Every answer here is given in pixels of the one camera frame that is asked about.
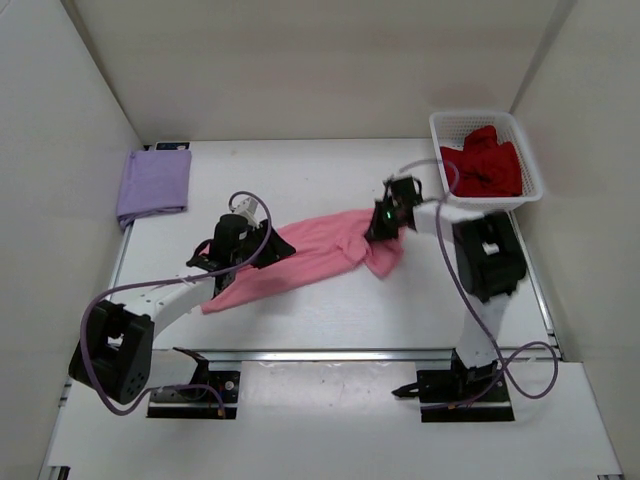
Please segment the pink t shirt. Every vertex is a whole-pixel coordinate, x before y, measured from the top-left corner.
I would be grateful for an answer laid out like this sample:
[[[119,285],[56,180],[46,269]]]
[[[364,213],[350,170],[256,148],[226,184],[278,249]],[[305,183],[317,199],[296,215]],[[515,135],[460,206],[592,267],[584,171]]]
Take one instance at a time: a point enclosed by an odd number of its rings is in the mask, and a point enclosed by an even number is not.
[[[263,269],[244,267],[235,281],[200,306],[212,314],[263,298],[314,284],[366,266],[384,279],[399,265],[404,234],[396,239],[369,243],[365,232],[371,209],[356,209],[305,219],[278,230],[296,253]]]

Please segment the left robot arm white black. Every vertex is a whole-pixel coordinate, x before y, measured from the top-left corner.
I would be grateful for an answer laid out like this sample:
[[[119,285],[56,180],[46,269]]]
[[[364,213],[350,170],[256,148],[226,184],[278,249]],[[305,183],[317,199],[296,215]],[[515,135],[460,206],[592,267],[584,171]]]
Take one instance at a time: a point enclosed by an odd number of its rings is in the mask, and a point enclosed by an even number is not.
[[[248,214],[225,214],[212,238],[201,242],[186,269],[167,283],[148,282],[127,303],[108,298],[96,302],[81,322],[69,376],[98,392],[114,412],[137,406],[157,389],[198,400],[214,390],[204,357],[174,347],[154,350],[155,338],[195,307],[210,301],[239,280],[239,269],[255,273],[295,254],[295,248],[268,220]]]

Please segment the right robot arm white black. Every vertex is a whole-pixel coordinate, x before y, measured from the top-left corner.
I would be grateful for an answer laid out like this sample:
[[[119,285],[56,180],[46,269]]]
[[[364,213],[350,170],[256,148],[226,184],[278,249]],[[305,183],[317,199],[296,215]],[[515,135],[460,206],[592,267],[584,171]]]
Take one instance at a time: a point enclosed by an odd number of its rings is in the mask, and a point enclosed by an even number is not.
[[[371,245],[399,238],[404,228],[437,238],[445,265],[466,306],[450,367],[414,387],[434,402],[470,400],[498,373],[500,333],[506,307],[527,273],[524,254],[504,211],[481,213],[422,197],[413,176],[390,177],[375,201],[365,239]]]

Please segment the purple t shirt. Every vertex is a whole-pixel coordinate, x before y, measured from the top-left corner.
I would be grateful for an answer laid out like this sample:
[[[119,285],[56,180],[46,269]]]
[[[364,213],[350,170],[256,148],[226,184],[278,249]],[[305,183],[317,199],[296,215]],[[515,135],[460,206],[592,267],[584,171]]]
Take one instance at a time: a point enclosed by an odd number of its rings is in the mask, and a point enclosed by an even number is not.
[[[139,150],[125,162],[116,205],[122,230],[135,220],[188,208],[189,150]]]

